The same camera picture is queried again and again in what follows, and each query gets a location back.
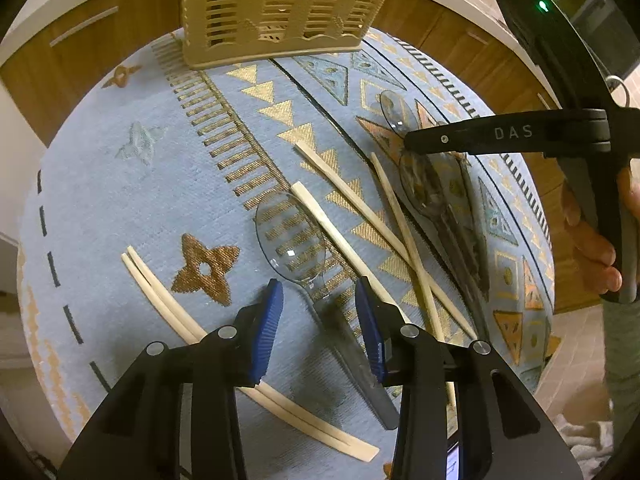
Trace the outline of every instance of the floor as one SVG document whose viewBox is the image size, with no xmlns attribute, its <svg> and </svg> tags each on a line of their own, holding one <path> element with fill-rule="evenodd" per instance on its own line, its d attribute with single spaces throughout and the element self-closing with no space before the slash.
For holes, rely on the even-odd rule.
<svg viewBox="0 0 640 480">
<path fill-rule="evenodd" d="M 609 420 L 602 307 L 557 314 L 552 333 L 562 342 L 543 372 L 536 400 L 552 420 L 559 413 L 573 424 Z"/>
<path fill-rule="evenodd" d="M 0 408 L 15 433 L 53 465 L 60 466 L 71 443 L 60 428 L 33 368 L 0 370 Z"/>
</svg>

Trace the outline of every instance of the basket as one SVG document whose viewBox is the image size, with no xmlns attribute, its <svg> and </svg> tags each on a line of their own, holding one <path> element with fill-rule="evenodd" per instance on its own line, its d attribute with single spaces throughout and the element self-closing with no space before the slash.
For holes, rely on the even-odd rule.
<svg viewBox="0 0 640 480">
<path fill-rule="evenodd" d="M 357 50 L 384 0 L 182 0 L 192 68 Z"/>
</svg>

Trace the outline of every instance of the human hand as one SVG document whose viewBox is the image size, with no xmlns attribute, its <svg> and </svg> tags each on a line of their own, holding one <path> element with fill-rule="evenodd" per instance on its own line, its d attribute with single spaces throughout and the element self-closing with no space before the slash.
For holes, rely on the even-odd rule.
<svg viewBox="0 0 640 480">
<path fill-rule="evenodd" d="M 618 174 L 618 192 L 626 208 L 640 219 L 640 182 L 633 180 L 629 168 Z M 581 218 L 580 206 L 566 182 L 562 185 L 561 203 L 564 228 L 574 244 L 574 258 L 584 287 L 596 294 L 620 290 L 622 276 L 611 267 L 616 260 L 616 251 L 606 238 Z"/>
</svg>

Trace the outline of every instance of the metal screw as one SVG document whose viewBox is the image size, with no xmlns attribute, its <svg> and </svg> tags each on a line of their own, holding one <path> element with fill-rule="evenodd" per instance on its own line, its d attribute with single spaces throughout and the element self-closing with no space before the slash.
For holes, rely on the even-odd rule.
<svg viewBox="0 0 640 480">
<path fill-rule="evenodd" d="M 233 339 L 236 337 L 238 330 L 235 326 L 227 325 L 218 330 L 218 337 L 220 339 Z"/>
<path fill-rule="evenodd" d="M 164 345 L 159 341 L 154 341 L 146 346 L 146 353 L 149 355 L 159 355 L 164 352 Z"/>
<path fill-rule="evenodd" d="M 420 329 L 415 325 L 403 325 L 400 333 L 405 337 L 418 337 Z"/>
<path fill-rule="evenodd" d="M 487 355 L 491 351 L 491 346 L 485 341 L 476 341 L 474 343 L 474 350 L 480 355 Z"/>
</svg>

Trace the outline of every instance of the tile floor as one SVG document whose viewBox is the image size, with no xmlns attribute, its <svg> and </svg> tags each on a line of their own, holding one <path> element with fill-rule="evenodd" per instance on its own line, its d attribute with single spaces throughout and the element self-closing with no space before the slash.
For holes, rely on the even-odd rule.
<svg viewBox="0 0 640 480">
<path fill-rule="evenodd" d="M 551 419 L 562 413 L 574 424 L 609 420 L 602 307 L 557 314 L 552 333 L 562 342 L 542 374 L 536 400 Z"/>
</svg>

